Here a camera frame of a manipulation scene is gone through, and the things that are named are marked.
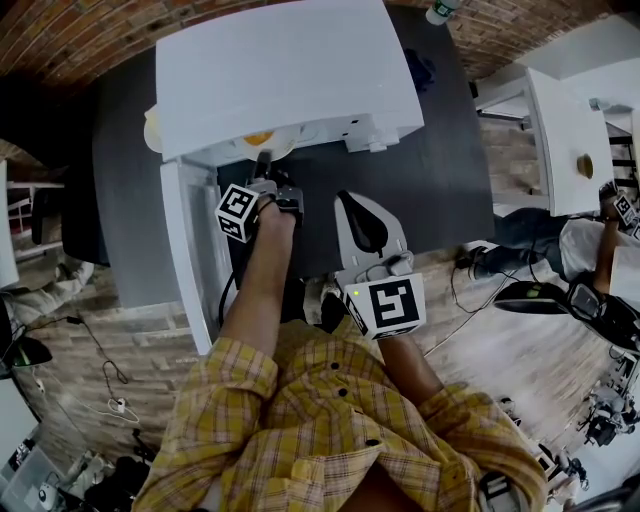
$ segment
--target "bottle label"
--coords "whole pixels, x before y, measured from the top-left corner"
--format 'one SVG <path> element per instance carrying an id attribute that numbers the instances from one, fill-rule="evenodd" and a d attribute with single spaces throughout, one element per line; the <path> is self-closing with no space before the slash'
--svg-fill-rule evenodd
<path id="1" fill-rule="evenodd" d="M 443 18 L 448 18 L 449 15 L 455 11 L 451 7 L 447 7 L 442 3 L 442 0 L 436 0 L 436 3 L 433 5 L 433 10 L 437 12 Z"/>

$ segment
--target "plastic container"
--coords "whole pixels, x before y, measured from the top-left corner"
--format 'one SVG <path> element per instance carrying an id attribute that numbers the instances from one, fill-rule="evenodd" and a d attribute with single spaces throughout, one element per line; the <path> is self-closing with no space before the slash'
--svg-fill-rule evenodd
<path id="1" fill-rule="evenodd" d="M 444 24 L 453 11 L 460 7 L 461 0 L 436 0 L 436 2 L 429 7 L 426 18 L 432 25 Z"/>

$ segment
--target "white t-shirt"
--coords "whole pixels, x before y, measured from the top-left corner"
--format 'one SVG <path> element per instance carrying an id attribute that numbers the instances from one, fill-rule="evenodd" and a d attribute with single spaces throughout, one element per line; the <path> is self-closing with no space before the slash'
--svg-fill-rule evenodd
<path id="1" fill-rule="evenodd" d="M 562 267 L 569 282 L 582 272 L 593 272 L 604 225 L 587 219 L 567 222 L 560 233 Z M 640 311 L 640 240 L 618 232 L 611 271 L 611 295 Z"/>

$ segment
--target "yellow plaid shirt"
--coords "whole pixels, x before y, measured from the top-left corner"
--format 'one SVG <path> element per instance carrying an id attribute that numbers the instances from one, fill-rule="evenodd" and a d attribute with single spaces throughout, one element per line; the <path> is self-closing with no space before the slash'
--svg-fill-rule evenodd
<path id="1" fill-rule="evenodd" d="M 515 429 L 464 386 L 415 407 L 349 319 L 333 335 L 294 321 L 273 359 L 221 338 L 195 365 L 133 508 L 192 510 L 221 476 L 222 510 L 333 511 L 377 461 L 424 510 L 477 510 L 488 471 L 541 510 L 544 472 Z"/>

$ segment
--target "brick wall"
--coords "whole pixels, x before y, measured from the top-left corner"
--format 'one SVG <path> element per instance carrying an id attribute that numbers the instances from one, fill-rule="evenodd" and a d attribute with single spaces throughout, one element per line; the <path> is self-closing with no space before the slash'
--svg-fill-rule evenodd
<path id="1" fill-rule="evenodd" d="M 82 87 L 172 32 L 273 1 L 16 0 L 0 21 L 0 75 L 21 71 L 47 85 Z M 479 78 L 606 15 L 610 1 L 467 0 L 450 29 L 469 76 Z"/>

